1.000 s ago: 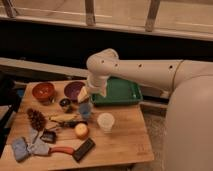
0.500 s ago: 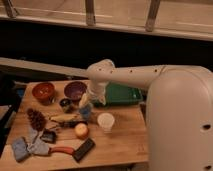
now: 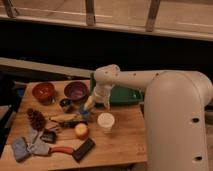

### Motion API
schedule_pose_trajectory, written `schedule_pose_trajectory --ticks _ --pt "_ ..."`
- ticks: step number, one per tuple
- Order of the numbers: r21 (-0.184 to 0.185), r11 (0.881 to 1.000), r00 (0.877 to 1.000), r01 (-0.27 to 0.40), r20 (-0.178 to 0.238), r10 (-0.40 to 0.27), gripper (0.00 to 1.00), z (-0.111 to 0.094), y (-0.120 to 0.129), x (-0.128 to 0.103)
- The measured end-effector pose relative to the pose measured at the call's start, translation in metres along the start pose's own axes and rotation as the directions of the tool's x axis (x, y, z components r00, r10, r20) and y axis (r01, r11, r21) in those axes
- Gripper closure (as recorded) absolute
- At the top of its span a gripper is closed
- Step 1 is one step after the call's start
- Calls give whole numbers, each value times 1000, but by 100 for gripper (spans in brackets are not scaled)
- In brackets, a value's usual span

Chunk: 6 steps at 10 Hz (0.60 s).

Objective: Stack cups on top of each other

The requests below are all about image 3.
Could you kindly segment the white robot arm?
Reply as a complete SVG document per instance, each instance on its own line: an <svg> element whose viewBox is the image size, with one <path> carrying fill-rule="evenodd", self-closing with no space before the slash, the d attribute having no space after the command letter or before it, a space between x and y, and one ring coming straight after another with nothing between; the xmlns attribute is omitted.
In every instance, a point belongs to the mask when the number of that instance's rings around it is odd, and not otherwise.
<svg viewBox="0 0 213 171"><path fill-rule="evenodd" d="M213 83L203 73L180 70L122 71L115 65L95 70L94 103L109 105L115 85L145 93L148 171L209 171L205 107Z"/></svg>

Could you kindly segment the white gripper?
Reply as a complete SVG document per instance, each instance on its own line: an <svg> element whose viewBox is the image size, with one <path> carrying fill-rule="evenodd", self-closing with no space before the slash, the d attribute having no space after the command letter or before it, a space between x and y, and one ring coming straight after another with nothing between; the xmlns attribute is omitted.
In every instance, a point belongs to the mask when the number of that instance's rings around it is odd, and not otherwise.
<svg viewBox="0 0 213 171"><path fill-rule="evenodd" d="M95 106L96 103L104 103L104 107L106 110L110 110L110 95L111 95L111 86L103 86L103 85L96 85L93 90L93 97L89 96L87 101L84 104L84 109L89 110Z"/></svg>

